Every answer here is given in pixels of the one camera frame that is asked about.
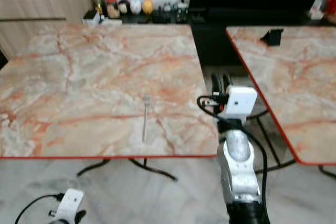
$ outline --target yellow ball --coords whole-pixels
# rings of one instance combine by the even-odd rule
[[[142,10],[145,14],[151,14],[154,11],[154,3],[152,0],[142,1]]]

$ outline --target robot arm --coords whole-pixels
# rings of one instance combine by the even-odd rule
[[[224,79],[224,93],[220,79],[212,75],[212,98],[203,106],[212,106],[215,114],[242,128],[254,106],[257,92],[253,88],[233,86]],[[260,189],[253,169],[254,149],[247,135],[222,121],[219,131],[218,161],[221,169],[223,197],[230,224],[269,224],[261,201]]]

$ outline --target black metal table base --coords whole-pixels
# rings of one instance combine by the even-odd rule
[[[178,178],[171,175],[170,173],[168,172],[165,172],[164,170],[159,170],[159,169],[156,169],[156,168],[152,168],[152,167],[149,167],[147,166],[147,158],[144,158],[143,160],[143,164],[139,163],[138,161],[134,160],[134,159],[129,159],[134,165],[136,165],[137,167],[140,167],[142,169],[145,169],[145,170],[148,170],[149,172],[153,172],[153,173],[158,173],[158,174],[161,174],[163,176],[166,176],[170,179],[172,179],[173,181],[177,181]]]
[[[102,166],[106,165],[110,161],[111,161],[110,159],[103,159],[102,162],[99,162],[99,163],[94,164],[94,165],[90,165],[90,166],[84,168],[83,170],[81,170],[80,172],[78,172],[77,173],[77,177],[80,177],[81,175],[83,175],[84,173],[86,173],[86,172],[88,172],[90,170],[102,167]],[[134,159],[129,159],[129,161],[131,161],[137,167],[140,167],[142,169],[148,170],[149,172],[161,174],[163,176],[166,176],[166,177],[172,179],[173,181],[177,181],[178,180],[177,177],[171,175],[168,172],[165,172],[164,170],[160,170],[160,169],[156,169],[156,168],[147,166],[147,158],[144,158],[143,164],[139,163],[138,161],[136,161]]]
[[[271,140],[269,139],[269,137],[268,137],[268,135],[267,135],[267,132],[266,132],[266,130],[265,130],[263,124],[261,123],[261,120],[260,120],[260,117],[263,116],[263,115],[266,115],[267,113],[268,113],[268,111],[266,110],[266,111],[263,111],[263,112],[261,112],[261,113],[259,113],[259,114],[257,114],[257,115],[247,117],[247,119],[248,119],[248,120],[249,120],[249,119],[256,119],[256,120],[257,120],[257,123],[258,123],[258,125],[259,125],[259,128],[260,128],[260,130],[261,130],[261,132],[262,132],[262,135],[264,136],[264,138],[265,138],[265,140],[266,140],[266,143],[267,143],[269,149],[270,149],[271,152],[272,152],[272,155],[273,155],[274,160],[277,162],[277,165],[276,165],[276,166],[272,166],[272,167],[268,167],[268,168],[267,168],[267,171],[268,171],[268,172],[271,172],[271,171],[273,171],[273,170],[278,170],[278,169],[281,169],[281,168],[285,168],[285,167],[287,167],[287,166],[290,166],[290,165],[292,165],[292,164],[295,164],[296,161],[295,161],[294,159],[292,159],[292,160],[289,160],[289,161],[284,162],[284,163],[281,163],[281,162],[280,162],[280,159],[279,159],[279,157],[278,157],[278,155],[277,155],[277,153],[276,153],[276,151],[275,151],[275,149],[274,149],[274,147],[273,147],[273,145],[272,145],[272,143],[271,143]],[[256,173],[256,174],[262,174],[262,171],[263,171],[262,169],[260,169],[260,170],[256,170],[255,173]]]
[[[327,170],[324,170],[323,165],[319,165],[319,170],[322,174],[327,175],[328,177],[331,177],[333,179],[336,179],[336,174],[328,172]]]

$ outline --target floor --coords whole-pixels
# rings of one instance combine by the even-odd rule
[[[234,68],[204,68],[208,89],[211,72],[231,72],[234,84],[252,85],[244,71]],[[255,112],[264,109],[258,99]],[[262,122],[283,161],[291,159],[271,118]],[[246,127],[263,143],[256,122]],[[269,166],[274,165],[269,150]],[[255,167],[261,168],[256,151]],[[179,177],[173,182],[134,166],[128,160],[108,165],[77,178],[76,172],[97,160],[1,160],[0,223],[14,223],[18,213],[33,199],[73,187],[85,191],[81,209],[87,211],[81,224],[228,223],[219,183],[219,165],[211,159],[151,159],[148,165]],[[336,172],[335,167],[327,168]],[[271,223],[336,224],[336,180],[322,175],[316,167],[292,165],[268,176],[267,205]],[[58,204],[45,199],[27,210],[21,223],[48,223],[50,210]]]

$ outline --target marble tabletop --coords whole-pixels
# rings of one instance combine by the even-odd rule
[[[0,71],[1,157],[215,156],[205,92],[189,26],[46,27]]]
[[[336,164],[336,28],[284,27],[268,47],[260,38],[271,28],[226,32],[295,158]]]

